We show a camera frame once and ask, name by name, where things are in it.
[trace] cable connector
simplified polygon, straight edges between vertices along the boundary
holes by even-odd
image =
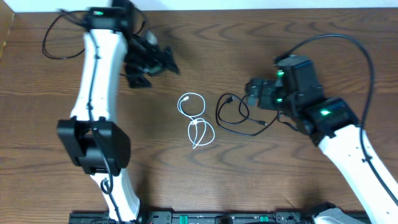
[[[226,103],[230,103],[230,102],[232,102],[232,101],[234,101],[235,99],[234,99],[234,97],[233,96],[230,96],[230,97],[228,97],[228,99],[226,99]]]
[[[283,60],[283,59],[287,59],[290,55],[290,52],[285,52],[283,54],[281,54],[280,56],[277,56],[276,58],[274,58],[274,66],[277,66],[277,64]]]
[[[258,123],[261,125],[264,125],[264,126],[267,125],[267,123],[265,121],[259,121]]]

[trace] black bracket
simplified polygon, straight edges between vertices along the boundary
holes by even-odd
[[[130,88],[152,87],[150,81],[144,77],[148,74],[155,77],[166,70],[179,74],[177,64],[174,62],[172,50],[165,47],[162,51],[157,44],[149,41],[155,39],[152,33],[147,31],[143,37],[136,37],[129,45],[126,58],[126,78]]]
[[[95,127],[100,144],[95,141],[90,129]],[[57,126],[58,136],[65,146],[75,166],[81,166],[85,174],[106,173],[105,156],[111,173],[118,176],[130,160],[130,139],[111,121],[99,119],[92,123],[77,121],[76,117],[60,120]]]
[[[246,84],[248,104],[278,110],[295,121],[297,131],[310,136],[318,145],[325,136],[349,124],[358,125],[347,103],[326,98],[313,62],[306,56],[283,55],[275,60],[277,80],[253,78]]]

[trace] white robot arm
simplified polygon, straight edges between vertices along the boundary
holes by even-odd
[[[112,7],[93,7],[82,21],[75,21],[87,30],[85,64],[70,120],[58,123],[58,135],[73,163],[99,185],[110,219],[119,222],[137,220],[140,206],[126,169],[130,141],[116,126],[122,64],[126,62],[131,88],[150,86],[146,73],[154,76],[166,69],[178,73],[170,49],[161,51],[152,33],[132,34],[135,11],[130,1],[114,0]]]
[[[318,147],[343,174],[372,223],[395,223],[398,207],[384,190],[369,164],[364,162],[358,133],[358,127],[347,125],[335,131],[335,137],[324,137]],[[398,195],[397,182],[377,156],[365,132],[363,137],[366,151],[372,157],[377,173],[392,193]],[[315,223],[351,223],[343,222],[341,218],[319,215],[315,218]]]

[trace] wood grain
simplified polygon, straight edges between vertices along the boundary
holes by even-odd
[[[308,137],[281,124],[255,138],[216,127],[214,143],[192,150],[188,120],[175,105],[187,91],[202,94],[205,118],[216,126],[218,97],[243,95],[251,77],[272,78],[272,59],[279,53],[315,34],[353,35],[370,51],[377,70],[366,129],[397,178],[397,15],[398,9],[147,12],[150,29],[173,48],[182,74],[151,78],[153,88],[146,90],[131,90],[120,80],[119,126],[131,138],[128,168],[142,202],[185,211],[266,211],[329,201],[362,211],[344,178]],[[43,36],[55,17],[17,14],[0,61],[0,223],[66,223],[73,210],[106,210],[100,190],[73,166],[56,134],[58,119],[68,118],[76,100],[84,58],[42,55]],[[78,52],[81,35],[80,28],[60,21],[49,35],[49,52]],[[354,46],[319,40],[297,53],[315,61],[329,96],[343,97],[361,114],[368,72]],[[237,118],[236,108],[228,112]],[[251,113],[266,121],[274,116],[256,108]]]

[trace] green led light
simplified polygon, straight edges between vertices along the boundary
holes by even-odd
[[[188,224],[188,215],[180,215],[180,224]]]
[[[94,11],[93,14],[97,16],[102,16],[104,13],[100,11]]]
[[[328,115],[328,114],[331,113],[331,112],[328,111],[328,110],[321,110],[320,112],[321,112],[321,114],[322,114],[323,116],[326,116],[326,115]]]
[[[278,75],[278,77],[282,77],[284,75],[284,71],[278,70],[276,74]]]
[[[260,217],[260,222],[268,222],[268,220],[267,216]]]

